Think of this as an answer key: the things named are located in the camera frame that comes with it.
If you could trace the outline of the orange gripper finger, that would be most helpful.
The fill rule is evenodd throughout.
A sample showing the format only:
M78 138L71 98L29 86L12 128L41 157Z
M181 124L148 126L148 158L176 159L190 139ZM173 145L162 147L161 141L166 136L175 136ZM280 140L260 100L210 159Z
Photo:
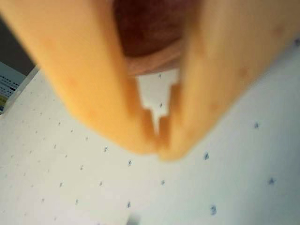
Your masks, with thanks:
M160 120L160 158L179 159L204 138L299 32L297 0L200 1Z
M80 122L131 152L158 152L107 0L3 0L0 14Z

